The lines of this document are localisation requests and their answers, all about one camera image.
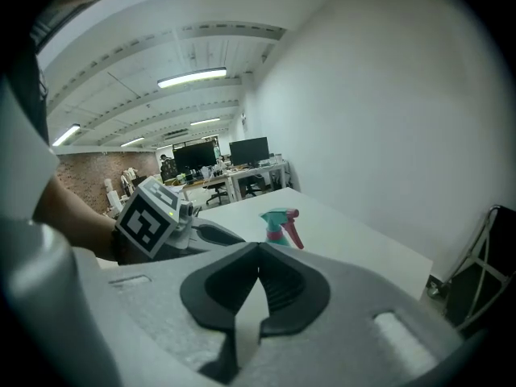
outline white wall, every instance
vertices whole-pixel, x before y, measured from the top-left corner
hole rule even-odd
[[[254,76],[250,73],[242,77],[242,100],[241,107],[229,126],[230,142],[259,138],[262,135],[260,108],[256,102],[256,89]]]
[[[218,147],[220,148],[221,155],[228,155],[230,153],[230,142],[232,142],[232,140],[228,131],[225,131],[218,135]]]
[[[256,74],[294,184],[435,261],[516,208],[514,94],[457,0],[333,0]]]
[[[245,139],[245,134],[243,133],[243,124],[242,124],[242,112],[240,110],[239,113],[233,118],[229,125],[229,139],[230,142],[237,142],[239,140]]]

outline human arm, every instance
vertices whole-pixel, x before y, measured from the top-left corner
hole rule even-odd
[[[89,249],[104,260],[114,260],[110,250],[114,220],[97,214],[56,176],[43,191],[34,220],[56,228],[74,247]]]

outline ceiling beam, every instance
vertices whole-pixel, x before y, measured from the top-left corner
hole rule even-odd
[[[228,128],[229,124],[231,123],[231,121],[233,120],[234,117],[235,117],[234,114],[229,114],[229,115],[223,116],[223,117],[221,117],[221,120],[219,120],[217,123],[211,123],[208,127],[198,128],[195,131],[188,131],[188,132],[184,132],[182,134],[178,134],[179,136],[177,138],[180,138],[182,136],[198,135],[201,133],[205,133],[207,131],[217,131],[217,130],[222,130],[222,129]],[[189,124],[176,125],[174,127],[168,127],[167,129],[164,129],[162,131],[156,131],[150,135],[145,135],[145,141],[142,142],[141,145],[146,148],[151,145],[158,144],[160,142],[168,142],[171,139],[166,140],[166,139],[156,139],[156,138],[159,138],[162,135],[166,135],[169,132],[178,131],[180,129],[187,129],[189,127],[190,127]]]
[[[167,98],[168,96],[173,96],[174,94],[182,94],[189,92],[191,90],[203,90],[203,89],[211,89],[214,87],[224,87],[224,86],[239,86],[242,85],[242,81],[239,77],[234,79],[210,79],[207,81],[195,81],[193,83],[189,83],[186,85],[177,85],[172,86],[167,89],[157,90],[151,94],[146,96],[142,96],[134,101],[129,101],[123,106],[115,107],[110,112],[106,112],[100,118],[95,119],[93,122],[89,123],[85,126],[86,131],[82,129],[77,131],[77,135],[73,137],[73,139],[69,142],[69,144],[75,144],[82,136],[84,136],[88,130],[95,129],[99,127],[103,123],[120,116],[121,114],[135,109],[136,107],[146,105],[149,102],[154,102],[155,100]]]
[[[121,148],[111,146],[52,146],[56,155],[72,155],[75,153],[107,153],[107,152],[154,152],[154,148]]]
[[[111,142],[112,140],[118,138],[121,135],[130,135],[134,134],[134,132],[143,129],[149,125],[153,125],[154,123],[159,123],[164,120],[168,119],[174,119],[178,118],[180,116],[184,116],[186,114],[192,114],[195,112],[204,112],[208,110],[218,110],[218,109],[226,109],[229,107],[238,107],[239,101],[233,100],[228,102],[216,102],[216,103],[208,103],[207,105],[199,105],[199,106],[189,106],[184,108],[183,110],[172,110],[170,112],[160,114],[156,116],[155,118],[146,119],[143,122],[139,122],[136,125],[132,125],[129,127],[126,127],[125,129],[122,129],[120,131],[117,131],[116,133],[107,136],[104,139],[101,139],[98,141],[99,145],[105,145]]]
[[[189,140],[195,140],[195,139],[201,139],[203,136],[209,136],[210,134],[213,135],[220,135],[223,132],[229,131],[229,127],[216,127],[211,128],[205,131],[199,131],[195,133],[191,133],[185,136],[178,136],[177,138],[163,140],[157,144],[153,144],[150,147],[147,147],[147,149],[157,149],[161,148],[162,146],[169,145],[169,144],[180,144],[182,142],[188,142]]]
[[[183,27],[177,33],[173,30],[163,31],[155,35],[146,35],[131,42],[121,45],[114,53],[105,54],[101,60],[92,62],[86,69],[79,71],[68,84],[57,92],[47,104],[47,116],[52,112],[79,86],[86,83],[91,77],[100,73],[102,70],[109,68],[117,62],[126,59],[129,56],[154,48],[161,44],[175,42],[175,35],[179,40],[198,39],[206,37],[248,37],[255,40],[263,40],[265,42],[275,44],[285,34],[284,29],[278,27],[270,27],[264,24],[246,24],[241,22],[212,22],[198,24],[192,27]]]

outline ceiling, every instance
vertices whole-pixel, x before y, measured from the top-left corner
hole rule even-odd
[[[74,123],[81,130],[65,145],[110,150],[140,137],[138,147],[158,148],[227,131],[243,101],[242,76],[326,0],[132,1],[97,2],[40,53],[51,141]],[[223,66],[226,78],[157,86]],[[214,118],[220,120],[190,125]]]

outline pink spray nozzle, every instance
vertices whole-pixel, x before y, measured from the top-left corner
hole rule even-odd
[[[289,209],[287,210],[287,219],[289,220],[287,223],[282,223],[281,226],[285,228],[285,231],[290,235],[292,241],[296,244],[299,249],[303,249],[305,246],[301,239],[299,238],[298,231],[296,231],[296,227],[294,226],[294,218],[299,216],[299,210]]]

